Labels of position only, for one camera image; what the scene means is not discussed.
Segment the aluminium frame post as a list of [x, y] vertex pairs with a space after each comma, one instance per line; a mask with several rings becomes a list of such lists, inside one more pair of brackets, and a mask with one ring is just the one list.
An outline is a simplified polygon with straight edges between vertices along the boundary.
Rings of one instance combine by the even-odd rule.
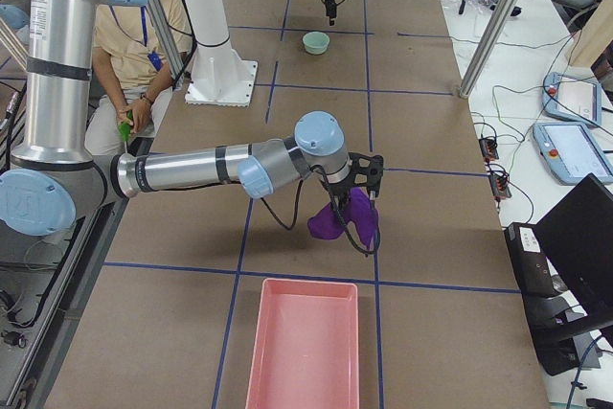
[[469, 98], [478, 78], [485, 69], [488, 58], [504, 29], [506, 21], [511, 17], [516, 2], [517, 0], [499, 0], [458, 89], [461, 98]]

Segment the black desktop device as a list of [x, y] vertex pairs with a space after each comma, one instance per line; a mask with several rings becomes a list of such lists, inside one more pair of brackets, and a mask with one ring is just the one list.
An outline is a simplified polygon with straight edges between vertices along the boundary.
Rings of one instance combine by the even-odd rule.
[[504, 236], [514, 277], [522, 294], [553, 298], [568, 290], [558, 274], [550, 270], [532, 224], [513, 222], [504, 230]]

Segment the teach pendant near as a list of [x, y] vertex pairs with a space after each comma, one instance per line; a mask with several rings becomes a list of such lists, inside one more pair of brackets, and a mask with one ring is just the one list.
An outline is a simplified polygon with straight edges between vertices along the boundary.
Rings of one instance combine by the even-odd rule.
[[584, 123], [535, 123], [533, 137], [560, 183], [577, 185], [588, 174], [595, 175], [605, 185], [612, 183], [612, 165]]

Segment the purple cloth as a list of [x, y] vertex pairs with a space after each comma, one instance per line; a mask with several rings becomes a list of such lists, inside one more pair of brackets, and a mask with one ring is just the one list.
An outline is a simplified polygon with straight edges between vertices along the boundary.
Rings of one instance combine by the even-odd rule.
[[[351, 201], [340, 209], [340, 214], [347, 225], [353, 224], [360, 242], [370, 249], [375, 240], [378, 212], [371, 207], [367, 195], [359, 188], [353, 188]], [[338, 239], [344, 233], [343, 226], [330, 204], [307, 221], [307, 228], [316, 239]]]

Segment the black monitor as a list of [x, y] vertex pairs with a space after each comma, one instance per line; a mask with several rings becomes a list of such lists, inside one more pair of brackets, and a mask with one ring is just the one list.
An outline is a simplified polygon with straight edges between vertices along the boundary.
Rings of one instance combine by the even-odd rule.
[[612, 192], [585, 176], [534, 226], [557, 274], [584, 305], [612, 305]]

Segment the seated person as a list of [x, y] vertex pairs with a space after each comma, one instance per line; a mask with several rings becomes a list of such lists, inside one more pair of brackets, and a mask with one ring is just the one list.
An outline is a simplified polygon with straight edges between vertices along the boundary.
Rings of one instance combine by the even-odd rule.
[[155, 137], [173, 78], [148, 8], [97, 7], [92, 67], [103, 95], [86, 129], [86, 149], [93, 155], [125, 152], [122, 124], [131, 137]]

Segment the teach pendant far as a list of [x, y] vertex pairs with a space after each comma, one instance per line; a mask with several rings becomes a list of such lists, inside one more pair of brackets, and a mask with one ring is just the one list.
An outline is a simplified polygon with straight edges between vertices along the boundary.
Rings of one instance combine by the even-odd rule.
[[602, 86], [589, 78], [553, 72], [544, 79], [542, 105], [551, 117], [596, 127], [602, 122]]

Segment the teach pendant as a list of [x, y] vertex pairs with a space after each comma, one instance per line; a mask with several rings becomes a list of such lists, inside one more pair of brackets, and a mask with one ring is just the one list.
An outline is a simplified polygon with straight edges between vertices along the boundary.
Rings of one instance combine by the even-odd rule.
[[602, 122], [602, 86], [589, 78], [553, 72], [544, 79], [542, 105], [551, 117], [596, 127]]
[[584, 123], [535, 123], [533, 137], [560, 183], [577, 185], [588, 174], [595, 175], [605, 185], [612, 183], [612, 165]]

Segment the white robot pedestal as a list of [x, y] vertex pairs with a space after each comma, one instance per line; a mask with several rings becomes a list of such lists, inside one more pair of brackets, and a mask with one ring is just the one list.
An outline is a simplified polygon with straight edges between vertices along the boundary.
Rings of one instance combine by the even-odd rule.
[[258, 70], [234, 50], [222, 0], [185, 0], [196, 50], [186, 102], [246, 107]]

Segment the pink plastic bin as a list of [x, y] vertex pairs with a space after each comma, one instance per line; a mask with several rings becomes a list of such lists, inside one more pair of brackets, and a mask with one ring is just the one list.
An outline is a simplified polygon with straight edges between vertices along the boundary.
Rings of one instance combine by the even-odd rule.
[[355, 284], [267, 278], [245, 406], [357, 408]]

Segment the mint green bowl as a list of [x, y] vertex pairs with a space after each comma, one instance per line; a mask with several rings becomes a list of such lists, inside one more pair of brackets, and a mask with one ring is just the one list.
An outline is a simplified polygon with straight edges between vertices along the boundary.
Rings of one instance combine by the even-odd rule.
[[327, 51], [330, 39], [323, 32], [313, 31], [303, 35], [302, 43], [308, 54], [319, 56]]

